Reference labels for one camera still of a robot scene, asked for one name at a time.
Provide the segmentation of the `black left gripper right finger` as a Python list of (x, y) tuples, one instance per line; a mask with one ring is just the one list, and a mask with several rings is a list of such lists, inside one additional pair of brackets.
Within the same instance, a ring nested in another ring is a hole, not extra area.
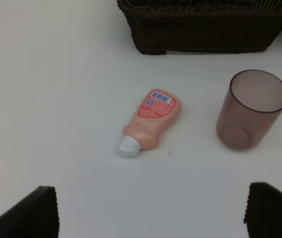
[(282, 192), (266, 182), (251, 183), (244, 224), (250, 238), (282, 238)]

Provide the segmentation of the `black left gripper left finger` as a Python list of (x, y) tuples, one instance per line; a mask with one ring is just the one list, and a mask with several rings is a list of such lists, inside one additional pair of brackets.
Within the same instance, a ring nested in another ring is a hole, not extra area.
[(39, 186), (0, 216), (0, 238), (57, 238), (60, 221), (53, 186)]

